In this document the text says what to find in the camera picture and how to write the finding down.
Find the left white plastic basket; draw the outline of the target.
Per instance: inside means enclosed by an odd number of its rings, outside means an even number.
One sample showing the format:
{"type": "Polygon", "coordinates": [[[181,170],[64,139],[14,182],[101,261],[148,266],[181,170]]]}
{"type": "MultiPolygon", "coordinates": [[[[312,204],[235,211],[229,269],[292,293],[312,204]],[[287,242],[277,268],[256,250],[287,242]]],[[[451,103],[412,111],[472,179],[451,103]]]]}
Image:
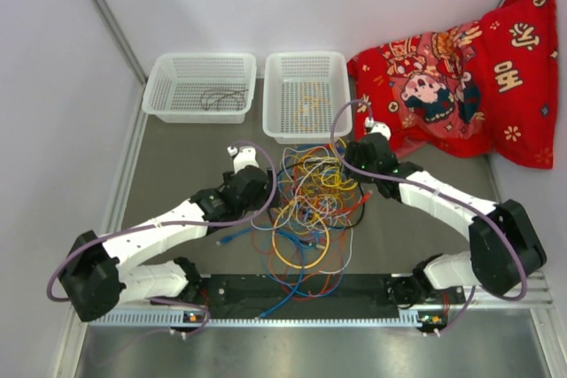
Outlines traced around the left white plastic basket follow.
{"type": "Polygon", "coordinates": [[[151,69],[142,109],[168,124],[241,124],[256,75],[249,53],[164,54],[151,69]]]}

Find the white plastic basket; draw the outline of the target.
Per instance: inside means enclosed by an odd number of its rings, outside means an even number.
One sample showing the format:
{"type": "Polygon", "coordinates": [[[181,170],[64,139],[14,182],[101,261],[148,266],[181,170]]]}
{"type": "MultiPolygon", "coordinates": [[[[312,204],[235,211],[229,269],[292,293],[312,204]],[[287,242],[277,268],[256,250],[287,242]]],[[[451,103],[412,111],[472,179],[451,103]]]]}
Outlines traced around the white plastic basket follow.
{"type": "Polygon", "coordinates": [[[164,54],[151,69],[142,109],[168,124],[241,124],[256,75],[249,53],[164,54]]]}
{"type": "Polygon", "coordinates": [[[351,133],[350,111],[333,120],[351,100],[344,55],[295,51],[269,55],[264,70],[262,129],[277,143],[326,144],[351,133]]]}

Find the red patterned pillow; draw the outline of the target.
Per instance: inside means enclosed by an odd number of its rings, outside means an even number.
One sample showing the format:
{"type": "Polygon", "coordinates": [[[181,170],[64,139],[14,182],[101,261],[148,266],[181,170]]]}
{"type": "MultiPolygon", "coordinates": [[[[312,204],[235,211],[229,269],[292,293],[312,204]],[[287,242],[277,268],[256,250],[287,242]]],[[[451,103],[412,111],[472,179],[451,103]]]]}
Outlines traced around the red patterned pillow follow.
{"type": "Polygon", "coordinates": [[[364,50],[347,65],[360,102],[353,131],[384,122],[405,155],[423,143],[459,157],[495,151],[554,164],[558,113],[555,0],[505,0],[481,19],[364,50]]]}

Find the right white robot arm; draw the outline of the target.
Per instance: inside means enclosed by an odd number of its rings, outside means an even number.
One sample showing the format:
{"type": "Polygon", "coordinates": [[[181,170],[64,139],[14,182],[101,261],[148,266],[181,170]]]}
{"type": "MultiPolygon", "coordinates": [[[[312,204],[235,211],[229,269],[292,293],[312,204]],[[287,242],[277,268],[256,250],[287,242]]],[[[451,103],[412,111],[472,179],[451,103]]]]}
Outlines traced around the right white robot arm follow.
{"type": "Polygon", "coordinates": [[[468,242],[461,253],[434,255],[414,268],[413,290],[420,301],[434,303],[446,289],[463,286],[511,299],[509,291],[525,290],[527,277],[547,263],[535,227],[517,201],[474,197],[415,163],[401,162],[379,133],[349,142],[344,161],[346,178],[375,185],[383,197],[429,214],[468,242]]]}

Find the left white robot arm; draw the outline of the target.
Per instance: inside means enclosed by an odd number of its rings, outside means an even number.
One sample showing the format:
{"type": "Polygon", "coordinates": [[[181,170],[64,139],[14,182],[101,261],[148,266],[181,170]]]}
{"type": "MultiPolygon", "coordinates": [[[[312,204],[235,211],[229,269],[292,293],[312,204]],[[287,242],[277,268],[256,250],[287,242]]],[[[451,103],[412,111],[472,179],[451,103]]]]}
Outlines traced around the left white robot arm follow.
{"type": "Polygon", "coordinates": [[[202,189],[154,219],[114,235],[79,235],[59,283],[83,322],[97,320],[118,305],[151,299],[191,304],[202,278],[182,257],[152,265],[150,259],[175,246],[240,225],[248,212],[269,208],[276,196],[276,173],[257,166],[226,172],[217,188],[202,189]]]}

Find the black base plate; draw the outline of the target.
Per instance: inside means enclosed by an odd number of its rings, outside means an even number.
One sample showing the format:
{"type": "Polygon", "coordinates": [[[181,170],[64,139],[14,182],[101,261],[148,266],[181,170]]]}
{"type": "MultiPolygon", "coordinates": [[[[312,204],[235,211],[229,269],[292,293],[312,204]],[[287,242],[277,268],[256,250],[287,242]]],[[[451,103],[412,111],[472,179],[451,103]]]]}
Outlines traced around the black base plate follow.
{"type": "Polygon", "coordinates": [[[290,275],[214,274],[184,289],[175,300],[221,307],[268,309],[294,301],[354,301],[371,305],[413,305],[421,293],[414,278],[388,274],[290,275]]]}

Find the right white plastic basket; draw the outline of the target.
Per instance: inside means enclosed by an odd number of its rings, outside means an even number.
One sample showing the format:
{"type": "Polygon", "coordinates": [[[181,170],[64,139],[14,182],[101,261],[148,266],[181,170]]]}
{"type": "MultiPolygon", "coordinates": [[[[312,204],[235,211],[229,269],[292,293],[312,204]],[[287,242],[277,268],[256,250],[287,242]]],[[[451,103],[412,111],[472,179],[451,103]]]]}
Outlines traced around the right white plastic basket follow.
{"type": "Polygon", "coordinates": [[[295,51],[269,55],[264,70],[262,129],[277,143],[326,144],[351,133],[350,111],[333,120],[351,100],[344,55],[295,51]]]}

